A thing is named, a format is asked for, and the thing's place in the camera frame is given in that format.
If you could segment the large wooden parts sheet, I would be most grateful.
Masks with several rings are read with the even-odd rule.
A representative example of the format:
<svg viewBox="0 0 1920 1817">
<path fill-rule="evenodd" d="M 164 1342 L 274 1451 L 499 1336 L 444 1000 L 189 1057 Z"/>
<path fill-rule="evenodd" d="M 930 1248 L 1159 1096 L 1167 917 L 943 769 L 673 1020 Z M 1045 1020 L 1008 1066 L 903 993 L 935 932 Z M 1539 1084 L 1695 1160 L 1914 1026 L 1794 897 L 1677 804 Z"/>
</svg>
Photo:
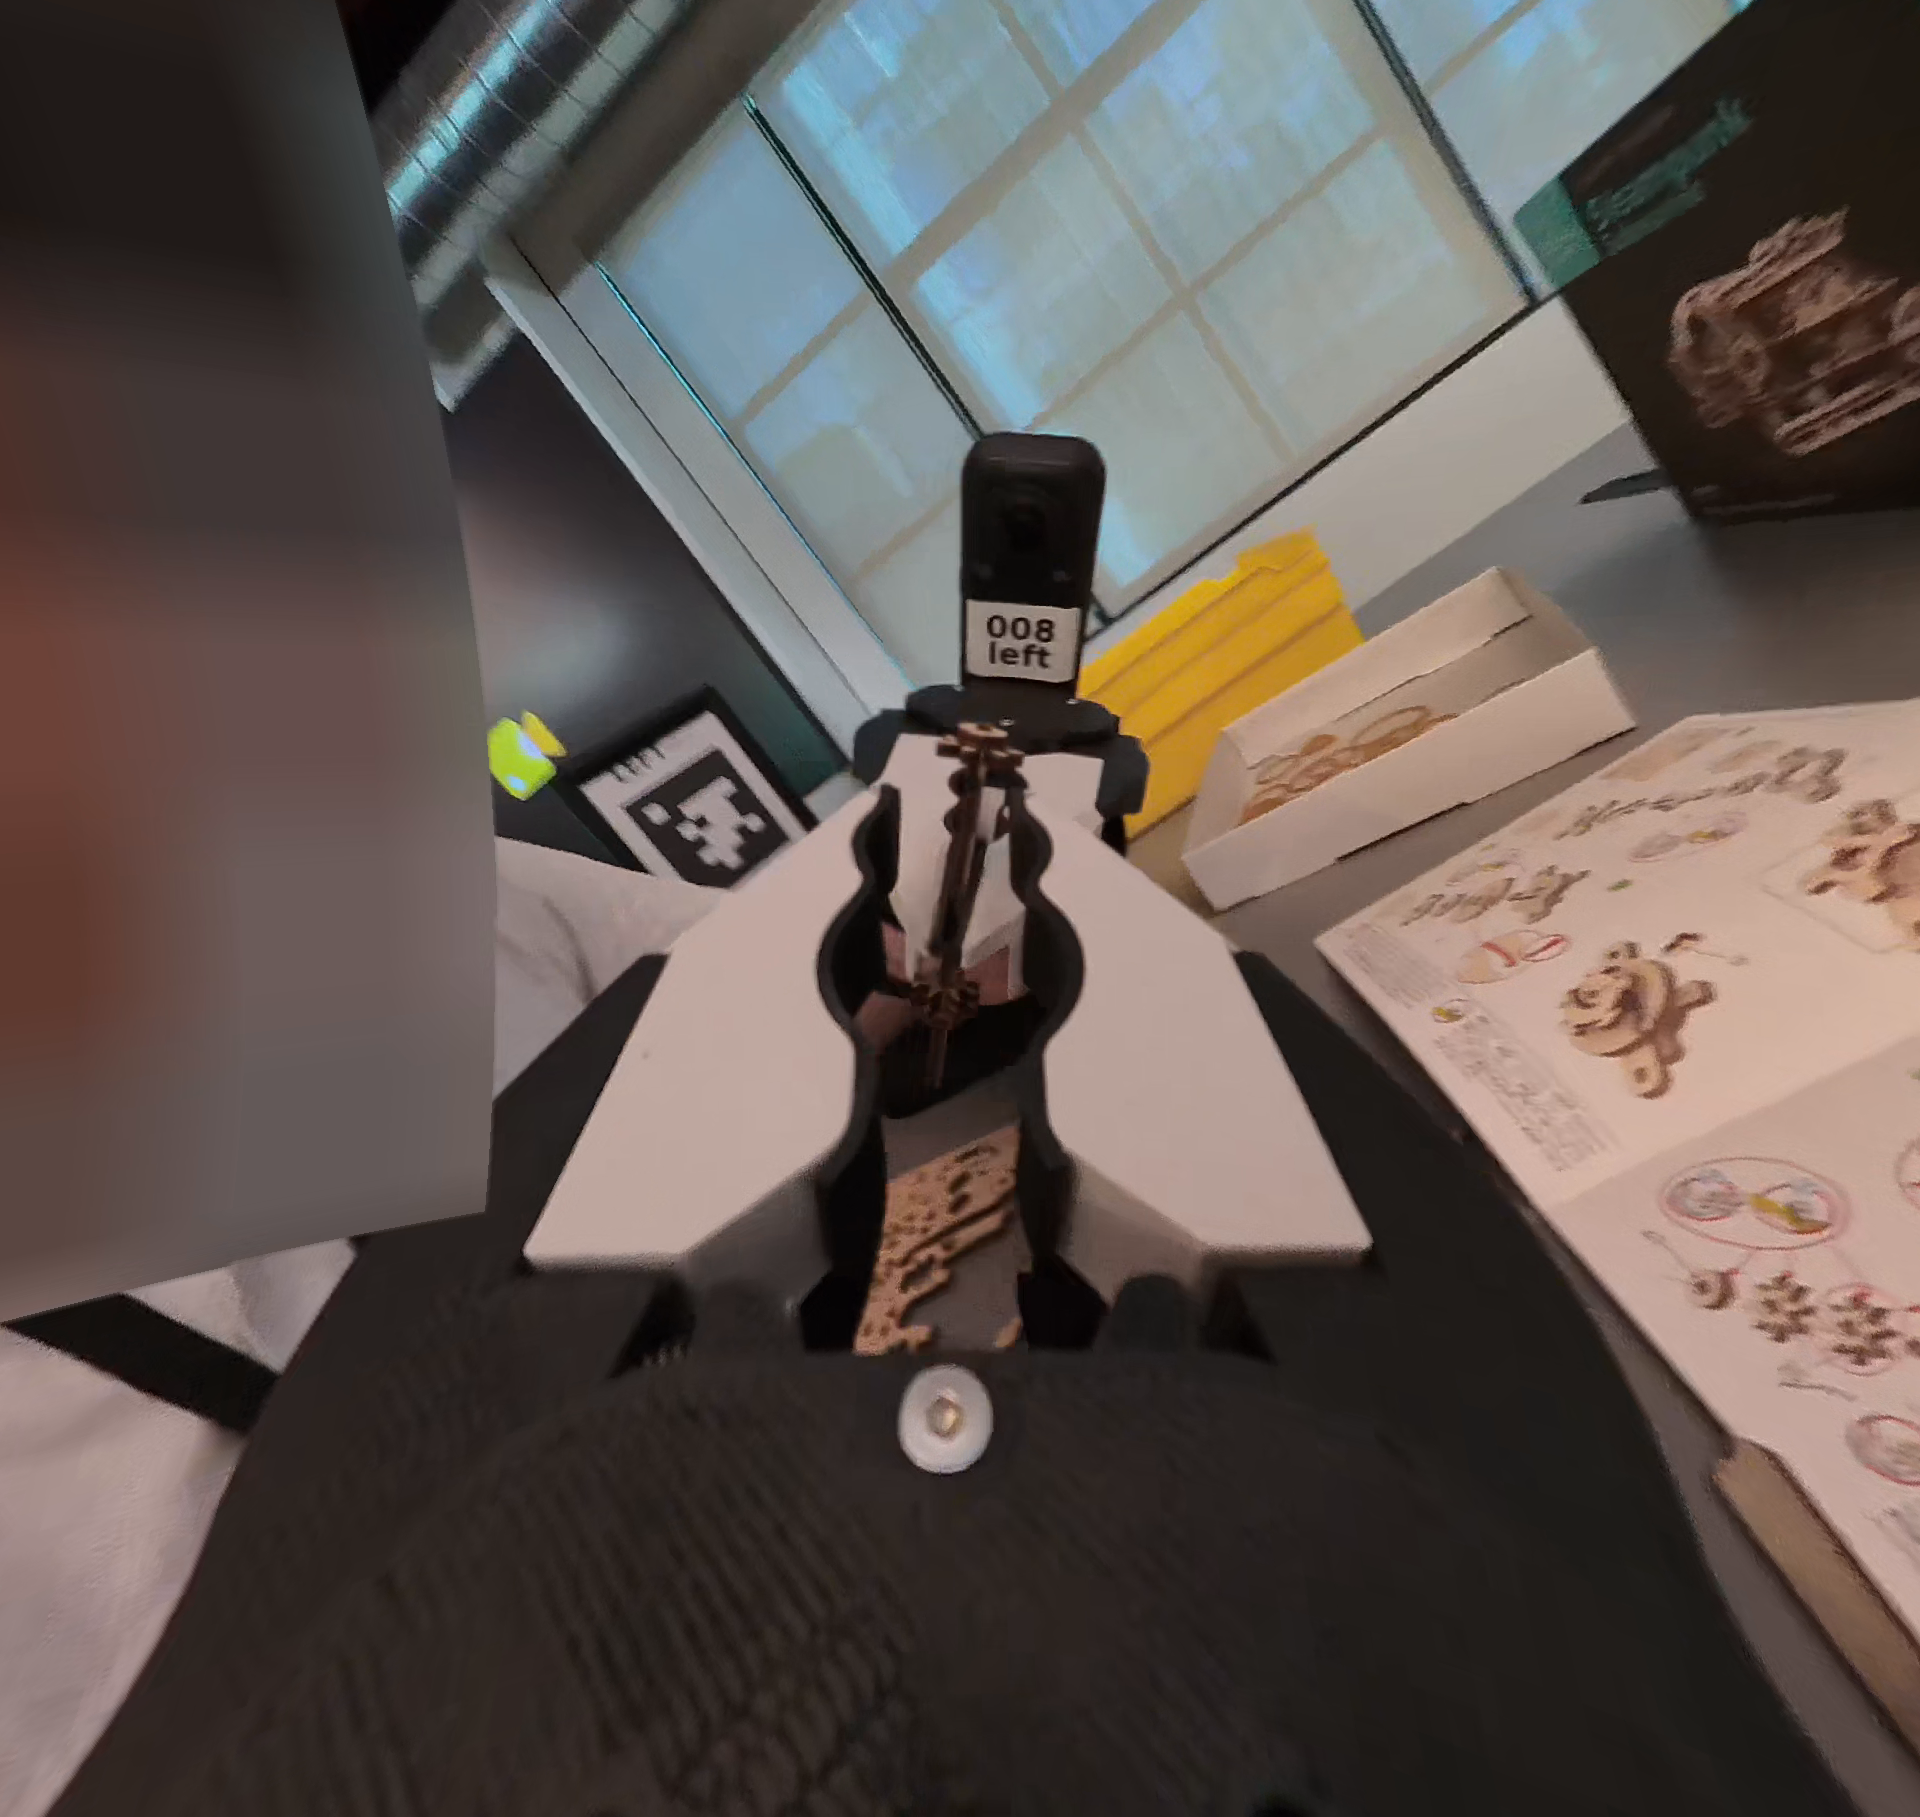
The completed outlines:
<svg viewBox="0 0 1920 1817">
<path fill-rule="evenodd" d="M 956 1287 L 974 1248 L 1016 1225 L 1016 1122 L 888 1174 L 873 1287 L 852 1354 L 926 1354 L 943 1342 L 920 1320 Z"/>
</svg>

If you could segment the large paned window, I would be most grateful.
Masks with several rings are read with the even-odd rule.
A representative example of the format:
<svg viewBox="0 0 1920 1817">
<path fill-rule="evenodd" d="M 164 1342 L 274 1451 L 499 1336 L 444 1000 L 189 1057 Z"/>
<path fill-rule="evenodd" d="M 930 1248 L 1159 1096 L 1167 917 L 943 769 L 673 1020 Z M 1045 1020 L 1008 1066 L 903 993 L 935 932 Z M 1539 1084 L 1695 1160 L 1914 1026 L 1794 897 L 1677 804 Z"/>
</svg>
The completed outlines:
<svg viewBox="0 0 1920 1817">
<path fill-rule="evenodd" d="M 1355 601 L 1606 441 L 1521 203 L 1744 0 L 729 0 L 494 284 L 733 609 L 947 680 L 957 459 L 1105 449 L 1096 620 L 1308 520 Z"/>
</svg>

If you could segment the yellow plastic bin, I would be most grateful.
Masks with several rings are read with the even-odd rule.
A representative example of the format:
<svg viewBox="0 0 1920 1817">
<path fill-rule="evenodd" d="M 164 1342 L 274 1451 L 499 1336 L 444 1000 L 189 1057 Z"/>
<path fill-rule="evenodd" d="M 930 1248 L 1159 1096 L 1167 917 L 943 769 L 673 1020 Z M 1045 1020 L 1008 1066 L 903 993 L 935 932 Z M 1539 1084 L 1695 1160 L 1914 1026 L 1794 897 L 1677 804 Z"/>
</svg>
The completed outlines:
<svg viewBox="0 0 1920 1817">
<path fill-rule="evenodd" d="M 1153 835 L 1203 790 L 1226 726 L 1361 650 L 1361 620 L 1311 532 L 1282 532 L 1203 577 L 1123 643 L 1094 643 L 1079 696 L 1147 745 L 1153 779 L 1130 835 Z"/>
</svg>

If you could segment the white cardboard box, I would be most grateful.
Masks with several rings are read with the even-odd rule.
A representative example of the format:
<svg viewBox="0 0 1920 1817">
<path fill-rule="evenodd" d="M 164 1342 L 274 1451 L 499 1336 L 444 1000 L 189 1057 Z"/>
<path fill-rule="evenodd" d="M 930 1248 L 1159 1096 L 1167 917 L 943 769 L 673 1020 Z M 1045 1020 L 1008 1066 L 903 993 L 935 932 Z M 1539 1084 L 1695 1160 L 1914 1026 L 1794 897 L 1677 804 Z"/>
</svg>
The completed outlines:
<svg viewBox="0 0 1920 1817">
<path fill-rule="evenodd" d="M 1622 728 L 1595 643 L 1489 567 L 1226 726 L 1179 864 L 1226 917 Z"/>
</svg>

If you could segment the narrow metal air duct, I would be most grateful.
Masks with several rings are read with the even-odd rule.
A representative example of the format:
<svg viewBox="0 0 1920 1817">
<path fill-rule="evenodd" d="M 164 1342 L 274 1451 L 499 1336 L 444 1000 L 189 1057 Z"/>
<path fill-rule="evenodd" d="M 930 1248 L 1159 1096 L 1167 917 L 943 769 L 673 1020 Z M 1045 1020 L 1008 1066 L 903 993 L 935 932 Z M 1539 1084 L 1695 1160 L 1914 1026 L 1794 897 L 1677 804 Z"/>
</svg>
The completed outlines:
<svg viewBox="0 0 1920 1817">
<path fill-rule="evenodd" d="M 494 254 L 583 224 L 599 151 L 637 137 L 653 187 L 767 52 L 794 0 L 455 0 L 371 115 L 428 382 L 455 410 L 517 341 Z"/>
</svg>

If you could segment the instruction booklet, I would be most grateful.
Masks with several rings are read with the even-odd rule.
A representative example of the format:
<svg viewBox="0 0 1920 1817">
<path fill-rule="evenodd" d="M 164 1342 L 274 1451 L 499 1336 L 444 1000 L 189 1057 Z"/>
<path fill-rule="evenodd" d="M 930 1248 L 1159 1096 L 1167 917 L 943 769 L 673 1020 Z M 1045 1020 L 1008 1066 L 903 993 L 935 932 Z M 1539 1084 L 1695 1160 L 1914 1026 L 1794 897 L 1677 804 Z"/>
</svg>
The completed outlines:
<svg viewBox="0 0 1920 1817">
<path fill-rule="evenodd" d="M 1914 1618 L 1920 705 L 1685 720 L 1321 938 Z"/>
</svg>

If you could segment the neon yellow object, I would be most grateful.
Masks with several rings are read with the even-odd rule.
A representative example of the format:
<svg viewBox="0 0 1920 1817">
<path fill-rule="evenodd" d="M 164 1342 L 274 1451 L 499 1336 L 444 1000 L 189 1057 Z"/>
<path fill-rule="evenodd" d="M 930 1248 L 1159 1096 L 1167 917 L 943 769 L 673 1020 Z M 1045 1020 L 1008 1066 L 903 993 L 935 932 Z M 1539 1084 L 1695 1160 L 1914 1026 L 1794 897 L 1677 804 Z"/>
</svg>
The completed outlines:
<svg viewBox="0 0 1920 1817">
<path fill-rule="evenodd" d="M 561 778 L 568 743 L 536 710 L 517 710 L 483 728 L 483 764 L 499 793 L 536 798 Z"/>
</svg>

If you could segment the plain plywood board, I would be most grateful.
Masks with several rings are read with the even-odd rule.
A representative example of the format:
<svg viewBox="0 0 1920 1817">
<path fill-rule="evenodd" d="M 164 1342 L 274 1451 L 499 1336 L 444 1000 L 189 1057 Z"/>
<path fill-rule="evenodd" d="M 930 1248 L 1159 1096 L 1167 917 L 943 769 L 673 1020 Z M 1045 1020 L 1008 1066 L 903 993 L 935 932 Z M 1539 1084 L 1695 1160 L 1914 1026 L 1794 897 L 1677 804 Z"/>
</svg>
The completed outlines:
<svg viewBox="0 0 1920 1817">
<path fill-rule="evenodd" d="M 1920 1756 L 1920 1638 L 1810 1505 L 1794 1469 L 1758 1444 L 1730 1444 L 1711 1488 L 1843 1674 L 1866 1689 L 1897 1742 Z"/>
</svg>

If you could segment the dark model kit box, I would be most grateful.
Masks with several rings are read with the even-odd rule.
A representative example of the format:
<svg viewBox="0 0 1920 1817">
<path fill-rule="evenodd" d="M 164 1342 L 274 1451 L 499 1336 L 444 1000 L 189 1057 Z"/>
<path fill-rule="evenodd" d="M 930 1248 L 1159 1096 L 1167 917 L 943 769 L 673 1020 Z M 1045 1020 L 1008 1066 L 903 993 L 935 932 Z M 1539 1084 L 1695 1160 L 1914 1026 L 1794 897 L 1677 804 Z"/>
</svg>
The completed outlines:
<svg viewBox="0 0 1920 1817">
<path fill-rule="evenodd" d="M 1920 502 L 1920 0 L 1753 0 L 1514 213 L 1695 520 Z"/>
</svg>

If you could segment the wooden axle with gears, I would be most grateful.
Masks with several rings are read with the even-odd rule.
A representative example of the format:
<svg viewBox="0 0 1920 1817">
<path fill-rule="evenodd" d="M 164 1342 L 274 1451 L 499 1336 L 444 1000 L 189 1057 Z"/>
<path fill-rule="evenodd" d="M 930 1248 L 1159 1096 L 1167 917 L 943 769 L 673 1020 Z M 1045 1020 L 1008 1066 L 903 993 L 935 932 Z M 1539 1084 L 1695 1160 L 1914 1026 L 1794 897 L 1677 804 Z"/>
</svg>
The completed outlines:
<svg viewBox="0 0 1920 1817">
<path fill-rule="evenodd" d="M 967 932 L 977 917 L 980 870 L 996 839 L 1011 830 L 1011 793 L 1023 751 L 1000 726 L 957 726 L 935 745 L 956 778 L 947 778 L 947 852 L 943 852 L 943 881 L 926 929 L 926 953 L 916 967 L 916 1015 L 926 1026 L 926 1076 L 920 1096 L 935 1102 L 947 1076 L 947 1034 L 977 1015 L 980 989 L 967 967 Z"/>
</svg>

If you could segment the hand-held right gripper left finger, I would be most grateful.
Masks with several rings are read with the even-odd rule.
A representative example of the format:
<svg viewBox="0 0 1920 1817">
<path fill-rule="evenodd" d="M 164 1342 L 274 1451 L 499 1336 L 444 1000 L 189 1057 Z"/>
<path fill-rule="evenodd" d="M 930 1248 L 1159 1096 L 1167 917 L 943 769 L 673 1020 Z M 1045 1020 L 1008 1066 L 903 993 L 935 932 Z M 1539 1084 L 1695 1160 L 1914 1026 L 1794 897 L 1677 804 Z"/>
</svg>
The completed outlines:
<svg viewBox="0 0 1920 1817">
<path fill-rule="evenodd" d="M 637 1015 L 519 1257 L 532 1275 L 751 1287 L 852 1349 L 884 1225 L 881 1056 L 895 790 L 852 798 L 695 918 Z"/>
</svg>

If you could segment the black framed marker board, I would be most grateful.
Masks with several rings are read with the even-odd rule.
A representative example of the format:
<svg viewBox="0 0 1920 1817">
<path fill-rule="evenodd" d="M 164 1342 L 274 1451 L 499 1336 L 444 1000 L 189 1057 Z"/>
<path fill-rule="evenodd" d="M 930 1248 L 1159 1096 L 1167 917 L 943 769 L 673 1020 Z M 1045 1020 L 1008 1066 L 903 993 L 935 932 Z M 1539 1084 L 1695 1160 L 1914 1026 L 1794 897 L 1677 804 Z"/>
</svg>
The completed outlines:
<svg viewBox="0 0 1920 1817">
<path fill-rule="evenodd" d="M 718 688 L 568 751 L 553 793 L 607 864 L 718 890 L 816 835 L 816 808 Z"/>
</svg>

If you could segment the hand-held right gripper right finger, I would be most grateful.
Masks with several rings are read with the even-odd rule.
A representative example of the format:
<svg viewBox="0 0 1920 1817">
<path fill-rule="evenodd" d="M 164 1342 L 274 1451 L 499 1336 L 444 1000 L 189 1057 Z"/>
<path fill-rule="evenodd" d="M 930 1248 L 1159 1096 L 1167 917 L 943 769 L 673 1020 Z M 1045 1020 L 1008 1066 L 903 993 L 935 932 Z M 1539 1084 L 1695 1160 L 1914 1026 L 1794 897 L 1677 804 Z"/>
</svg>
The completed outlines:
<svg viewBox="0 0 1920 1817">
<path fill-rule="evenodd" d="M 1370 1225 L 1244 962 L 1023 793 L 1023 1349 L 1088 1349 L 1135 1279 L 1355 1266 Z"/>
</svg>

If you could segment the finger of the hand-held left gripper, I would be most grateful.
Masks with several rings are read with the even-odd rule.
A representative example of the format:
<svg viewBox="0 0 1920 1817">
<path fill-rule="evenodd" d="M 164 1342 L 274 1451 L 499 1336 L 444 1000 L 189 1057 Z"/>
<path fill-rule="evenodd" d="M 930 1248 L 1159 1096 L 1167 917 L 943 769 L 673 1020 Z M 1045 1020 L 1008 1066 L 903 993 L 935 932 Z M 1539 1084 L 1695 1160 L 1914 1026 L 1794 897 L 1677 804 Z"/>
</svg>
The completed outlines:
<svg viewBox="0 0 1920 1817">
<path fill-rule="evenodd" d="M 903 938 L 926 938 L 935 918 L 943 872 L 947 872 L 947 808 L 957 764 L 935 733 L 903 733 L 881 769 L 881 790 L 895 793 L 895 883 L 888 907 Z"/>
<path fill-rule="evenodd" d="M 1088 751 L 1038 751 L 1023 761 L 1023 798 L 1057 830 L 1088 835 L 1094 845 L 1105 845 L 1105 815 L 1096 815 L 1096 778 L 1105 764 Z M 1016 947 L 1023 947 L 1023 904 L 1011 883 L 1011 835 L 996 835 L 996 845 L 980 852 L 980 881 L 974 897 L 974 918 L 967 918 L 967 975 L 977 983 L 1016 983 Z"/>
</svg>

